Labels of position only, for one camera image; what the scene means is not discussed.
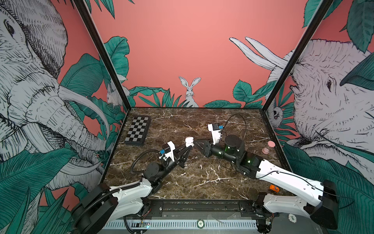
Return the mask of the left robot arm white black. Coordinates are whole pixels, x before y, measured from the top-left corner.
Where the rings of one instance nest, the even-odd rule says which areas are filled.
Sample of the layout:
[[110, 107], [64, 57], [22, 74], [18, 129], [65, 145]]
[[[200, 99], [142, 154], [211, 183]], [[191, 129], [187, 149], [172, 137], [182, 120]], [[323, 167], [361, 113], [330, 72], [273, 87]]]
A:
[[151, 211], [148, 199], [162, 187], [162, 180], [177, 166], [185, 167], [193, 144], [184, 144], [170, 151], [159, 153], [161, 162], [151, 162], [140, 180], [121, 186], [100, 183], [76, 205], [72, 211], [74, 234], [96, 234], [108, 222], [127, 215], [145, 216]]

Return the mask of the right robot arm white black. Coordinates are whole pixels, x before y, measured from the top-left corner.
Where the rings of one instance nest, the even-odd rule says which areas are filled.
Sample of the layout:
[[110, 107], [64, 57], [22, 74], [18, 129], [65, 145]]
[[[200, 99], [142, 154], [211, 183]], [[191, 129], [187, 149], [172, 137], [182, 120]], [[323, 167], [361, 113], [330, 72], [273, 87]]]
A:
[[194, 146], [207, 158], [215, 156], [230, 162], [241, 174], [272, 183], [291, 192], [292, 196], [275, 197], [272, 194], [259, 195], [254, 210], [265, 216], [272, 213], [291, 213], [310, 218], [326, 229], [336, 230], [339, 218], [337, 186], [330, 180], [320, 182], [307, 179], [282, 169], [261, 156], [245, 149], [245, 143], [237, 135], [227, 135], [220, 144], [225, 127], [209, 124], [211, 139], [195, 139]]

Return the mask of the white earbuds charging case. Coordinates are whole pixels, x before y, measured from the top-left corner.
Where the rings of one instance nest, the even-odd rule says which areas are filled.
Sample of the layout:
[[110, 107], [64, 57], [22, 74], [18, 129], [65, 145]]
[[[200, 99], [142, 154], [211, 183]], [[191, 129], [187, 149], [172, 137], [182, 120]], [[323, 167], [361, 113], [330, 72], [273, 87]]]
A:
[[186, 147], [190, 147], [190, 146], [194, 146], [194, 137], [192, 136], [188, 136], [185, 138], [185, 146]]

